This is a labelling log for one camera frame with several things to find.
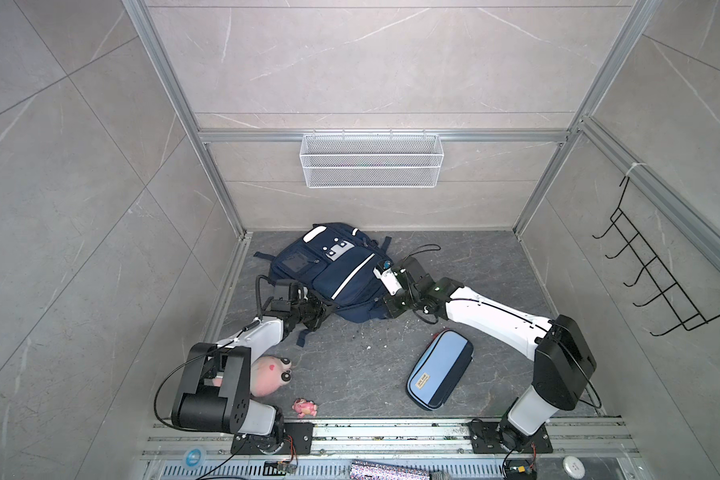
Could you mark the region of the navy blue student backpack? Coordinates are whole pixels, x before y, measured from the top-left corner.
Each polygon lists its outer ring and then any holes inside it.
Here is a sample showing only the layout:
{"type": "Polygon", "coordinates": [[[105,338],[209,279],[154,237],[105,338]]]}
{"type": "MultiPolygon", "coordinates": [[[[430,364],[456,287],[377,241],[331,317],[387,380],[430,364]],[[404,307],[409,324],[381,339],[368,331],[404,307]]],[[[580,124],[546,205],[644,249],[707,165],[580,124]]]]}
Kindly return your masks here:
{"type": "MultiPolygon", "coordinates": [[[[315,224],[311,230],[279,254],[255,252],[269,263],[269,281],[296,280],[333,305],[335,314],[352,323],[388,319],[383,297],[387,290],[374,275],[385,261],[392,238],[378,242],[365,232],[345,223],[315,224]]],[[[297,344],[305,344],[306,328],[297,344]]]]}

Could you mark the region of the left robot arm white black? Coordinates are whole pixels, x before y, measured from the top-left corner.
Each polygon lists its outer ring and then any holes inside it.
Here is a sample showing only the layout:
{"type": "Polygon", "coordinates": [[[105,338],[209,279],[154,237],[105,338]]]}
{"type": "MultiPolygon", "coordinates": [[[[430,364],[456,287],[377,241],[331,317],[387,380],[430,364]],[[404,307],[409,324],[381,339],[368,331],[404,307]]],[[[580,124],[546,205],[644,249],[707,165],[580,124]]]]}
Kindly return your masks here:
{"type": "Polygon", "coordinates": [[[282,410],[255,400],[256,384],[272,380],[275,387],[292,379],[291,361],[268,356],[302,325],[303,333],[318,329],[336,309],[335,303],[296,280],[255,280],[256,312],[239,332],[216,342],[200,342],[184,363],[166,377],[181,375],[170,414],[159,413],[161,382],[152,400],[155,419],[181,432],[241,435],[264,453],[274,453],[286,442],[282,410]]]}

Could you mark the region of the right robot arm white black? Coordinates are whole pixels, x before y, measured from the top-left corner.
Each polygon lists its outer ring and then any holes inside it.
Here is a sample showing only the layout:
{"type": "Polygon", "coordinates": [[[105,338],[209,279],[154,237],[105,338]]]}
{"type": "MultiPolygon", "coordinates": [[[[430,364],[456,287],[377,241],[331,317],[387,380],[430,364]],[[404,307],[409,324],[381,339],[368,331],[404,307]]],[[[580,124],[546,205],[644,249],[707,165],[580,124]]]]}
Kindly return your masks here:
{"type": "Polygon", "coordinates": [[[374,274],[388,291],[384,302],[392,317],[423,312],[467,325],[533,362],[530,386],[497,427],[505,450],[522,451],[555,413],[574,410],[590,386],[597,363],[572,318],[532,315],[491,300],[462,282],[447,277],[435,281],[413,257],[395,266],[384,261],[374,274]]]}

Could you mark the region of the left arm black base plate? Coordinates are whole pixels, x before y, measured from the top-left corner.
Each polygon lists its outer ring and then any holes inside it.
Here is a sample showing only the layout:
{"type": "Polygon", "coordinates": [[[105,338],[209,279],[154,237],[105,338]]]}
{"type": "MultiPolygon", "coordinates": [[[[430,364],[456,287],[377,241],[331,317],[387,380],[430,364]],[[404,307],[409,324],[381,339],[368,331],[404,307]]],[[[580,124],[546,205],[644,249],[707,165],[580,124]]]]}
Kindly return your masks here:
{"type": "Polygon", "coordinates": [[[237,434],[231,453],[235,455],[308,455],[313,442],[312,423],[276,422],[268,435],[237,434]]]}

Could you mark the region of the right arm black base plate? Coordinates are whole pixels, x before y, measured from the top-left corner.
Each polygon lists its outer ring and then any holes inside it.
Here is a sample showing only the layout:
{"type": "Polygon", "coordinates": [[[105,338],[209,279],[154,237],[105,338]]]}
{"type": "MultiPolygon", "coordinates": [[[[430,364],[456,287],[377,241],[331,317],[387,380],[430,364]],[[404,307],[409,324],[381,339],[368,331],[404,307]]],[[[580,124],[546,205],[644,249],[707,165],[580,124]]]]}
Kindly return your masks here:
{"type": "Polygon", "coordinates": [[[526,435],[508,420],[489,421],[474,418],[466,424],[475,454],[532,453],[550,454],[553,447],[546,426],[526,435]]]}

